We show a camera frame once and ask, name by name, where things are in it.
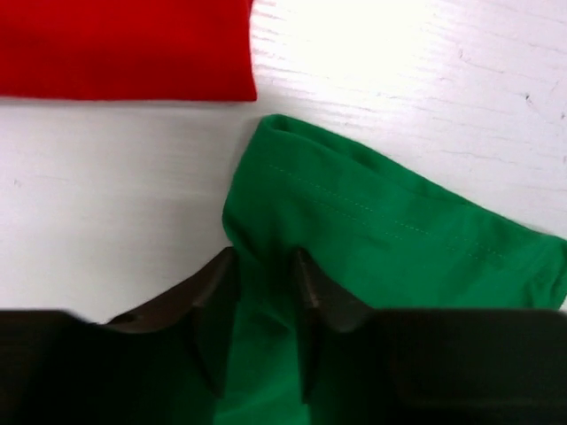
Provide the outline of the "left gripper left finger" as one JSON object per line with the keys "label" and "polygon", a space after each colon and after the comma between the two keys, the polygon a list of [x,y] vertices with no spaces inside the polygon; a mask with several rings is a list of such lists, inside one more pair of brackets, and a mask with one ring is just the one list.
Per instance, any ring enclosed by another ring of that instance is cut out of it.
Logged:
{"label": "left gripper left finger", "polygon": [[219,398],[226,385],[239,299],[238,259],[235,250],[226,247],[190,278],[105,326],[128,334],[177,334],[206,386]]}

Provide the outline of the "green t-shirt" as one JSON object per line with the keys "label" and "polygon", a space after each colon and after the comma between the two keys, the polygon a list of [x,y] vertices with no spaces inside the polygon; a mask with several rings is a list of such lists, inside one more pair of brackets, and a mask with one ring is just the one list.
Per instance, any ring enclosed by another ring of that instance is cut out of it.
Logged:
{"label": "green t-shirt", "polygon": [[291,251],[374,307],[558,309],[566,242],[488,211],[363,144],[262,118],[222,213],[242,297],[217,424],[305,424]]}

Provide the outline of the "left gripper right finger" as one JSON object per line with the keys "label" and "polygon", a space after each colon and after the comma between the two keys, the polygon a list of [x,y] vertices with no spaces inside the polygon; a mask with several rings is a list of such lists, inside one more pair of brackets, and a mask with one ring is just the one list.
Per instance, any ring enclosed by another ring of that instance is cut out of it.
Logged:
{"label": "left gripper right finger", "polygon": [[291,255],[291,282],[298,340],[301,400],[307,403],[315,386],[326,332],[346,334],[362,327],[375,310],[329,278],[311,254]]}

